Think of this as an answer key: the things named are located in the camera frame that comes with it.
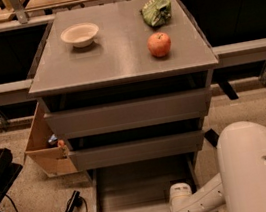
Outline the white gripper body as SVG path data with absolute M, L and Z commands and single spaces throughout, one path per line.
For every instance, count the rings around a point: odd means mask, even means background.
M 186 183 L 174 184 L 169 194 L 169 212 L 190 212 L 189 199 L 192 189 Z

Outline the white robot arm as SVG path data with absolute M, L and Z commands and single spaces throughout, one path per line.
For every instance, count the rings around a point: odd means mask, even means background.
M 197 192 L 186 183 L 170 188 L 169 212 L 266 212 L 266 127 L 234 122 L 217 142 L 220 172 Z

